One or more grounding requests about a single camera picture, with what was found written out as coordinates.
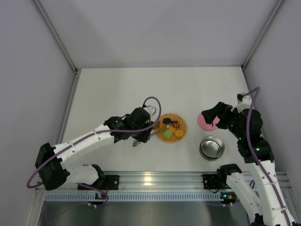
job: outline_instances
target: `green circle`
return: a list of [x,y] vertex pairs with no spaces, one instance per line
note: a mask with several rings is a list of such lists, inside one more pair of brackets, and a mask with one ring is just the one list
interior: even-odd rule
[[164,132],[165,138],[169,139],[169,138],[171,138],[172,135],[173,135],[173,133],[170,130],[165,130],[165,132]]

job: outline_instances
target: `white wall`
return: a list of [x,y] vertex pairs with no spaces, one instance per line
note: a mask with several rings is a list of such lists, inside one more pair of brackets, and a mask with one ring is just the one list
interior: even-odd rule
[[0,225],[26,223],[39,147],[55,142],[72,71],[29,0],[0,1]]
[[258,108],[279,170],[301,203],[301,1],[288,0],[262,41],[246,75],[261,87]]
[[41,0],[75,65],[242,65],[275,0]]

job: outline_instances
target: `orange plate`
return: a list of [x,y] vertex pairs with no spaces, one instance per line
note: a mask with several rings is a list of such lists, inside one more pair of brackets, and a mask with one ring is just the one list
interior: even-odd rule
[[165,142],[168,142],[168,143],[175,143],[175,142],[178,142],[181,139],[183,139],[185,137],[186,131],[187,131],[187,126],[186,126],[186,122],[184,121],[184,119],[182,117],[180,117],[179,115],[177,115],[177,114],[172,114],[172,113],[164,114],[159,119],[158,123],[160,123],[160,125],[159,125],[158,129],[161,129],[164,126],[163,119],[165,119],[165,118],[170,118],[171,121],[178,121],[178,123],[180,124],[180,128],[178,128],[178,129],[183,130],[184,135],[183,135],[183,137],[178,138],[178,137],[175,136],[175,134],[173,134],[171,138],[167,139],[167,138],[164,137],[164,134],[163,134],[164,132],[160,131],[156,134],[157,137],[159,137],[159,139],[161,139]]

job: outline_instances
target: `stainless steel bowl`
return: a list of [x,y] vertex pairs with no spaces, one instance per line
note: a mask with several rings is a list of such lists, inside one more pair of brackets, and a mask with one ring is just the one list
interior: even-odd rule
[[225,144],[215,136],[207,136],[201,141],[200,154],[207,160],[220,158],[225,151]]

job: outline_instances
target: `black round object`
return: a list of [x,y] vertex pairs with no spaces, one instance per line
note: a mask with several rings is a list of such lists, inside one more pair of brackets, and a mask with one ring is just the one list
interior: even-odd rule
[[163,123],[165,125],[169,125],[169,124],[171,124],[171,119],[170,118],[165,118],[165,119],[163,119]]

